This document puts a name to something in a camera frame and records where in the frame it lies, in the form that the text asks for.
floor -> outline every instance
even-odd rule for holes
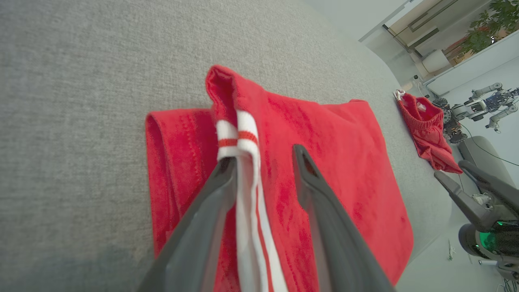
[[[414,96],[432,96],[421,80],[427,78],[428,72],[419,60],[410,55],[392,35],[380,28],[362,42],[366,47],[378,55],[393,72],[402,89]],[[453,156],[456,161],[461,160],[456,145]],[[478,193],[476,185],[470,178],[461,174],[448,174],[462,185],[467,194]],[[485,292],[496,291],[502,278],[492,266],[482,266],[477,257],[469,256],[463,251],[458,241],[459,228],[468,223],[468,220],[453,203],[449,224],[445,231],[435,238],[422,253],[410,262],[400,278],[396,290],[398,292],[412,291],[467,291]],[[448,260],[449,243],[454,247],[453,260]]]

folded red shirt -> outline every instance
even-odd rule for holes
[[[403,91],[394,95],[404,121],[413,136],[418,156],[428,160],[432,168],[461,174],[452,149],[443,137],[443,110],[425,97],[414,97]]]
[[[302,144],[396,284],[413,234],[368,103],[288,98],[219,65],[210,69],[206,88],[211,110],[152,112],[146,119],[156,255],[217,160],[234,156],[238,193],[227,214],[214,291],[318,291],[292,166],[292,146]]]

white robot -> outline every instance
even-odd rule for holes
[[[497,92],[492,94],[492,96],[487,99],[481,99],[484,94],[494,90]],[[496,112],[500,107],[506,106],[506,109],[490,117],[488,125],[485,126],[486,128],[494,128],[494,130],[497,131],[498,121],[517,111],[515,103],[518,99],[519,88],[513,91],[510,91],[510,89],[503,90],[503,85],[501,83],[495,83],[479,90],[473,90],[472,97],[469,98],[469,101],[464,104],[454,105],[450,111],[452,117],[457,121],[466,117],[473,121],[479,121],[483,119],[485,114]]]

potted plant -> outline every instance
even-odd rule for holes
[[[519,0],[493,0],[490,13],[480,14],[480,19],[470,24],[460,55],[475,54],[508,34],[517,30],[519,23]]]

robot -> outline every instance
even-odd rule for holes
[[[482,99],[482,96],[496,91],[489,98]],[[464,104],[455,104],[453,107],[447,103],[444,98],[438,98],[432,103],[443,109],[443,131],[448,140],[453,143],[459,143],[467,138],[466,134],[461,132],[461,125],[459,121],[464,118],[469,118],[473,121],[482,120],[487,113],[499,111],[502,106],[507,108],[494,114],[489,119],[488,125],[485,128],[493,128],[498,131],[498,122],[517,111],[516,102],[519,101],[519,88],[515,90],[503,90],[501,83],[494,83],[490,86],[479,90],[473,90],[472,96]]]

